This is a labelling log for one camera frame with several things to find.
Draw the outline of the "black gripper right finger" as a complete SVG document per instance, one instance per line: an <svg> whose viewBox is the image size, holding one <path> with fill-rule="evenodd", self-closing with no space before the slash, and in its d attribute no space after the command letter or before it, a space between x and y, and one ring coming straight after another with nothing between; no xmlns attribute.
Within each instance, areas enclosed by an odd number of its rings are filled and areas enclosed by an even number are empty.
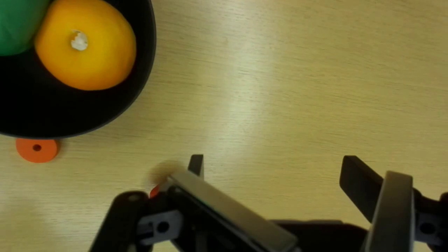
<svg viewBox="0 0 448 252"><path fill-rule="evenodd" d="M413 177L388 170L379 176L355 155L341 162L339 184L369 221L361 252L413 252Z"/></svg>

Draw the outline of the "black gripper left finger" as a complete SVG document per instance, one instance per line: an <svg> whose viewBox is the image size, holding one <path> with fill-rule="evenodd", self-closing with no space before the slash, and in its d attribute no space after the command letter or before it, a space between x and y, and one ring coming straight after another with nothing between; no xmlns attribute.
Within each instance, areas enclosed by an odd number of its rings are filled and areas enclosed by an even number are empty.
<svg viewBox="0 0 448 252"><path fill-rule="evenodd" d="M207 183L203 155L164 184L169 201L183 214L185 236L196 252L299 252L298 237Z"/></svg>

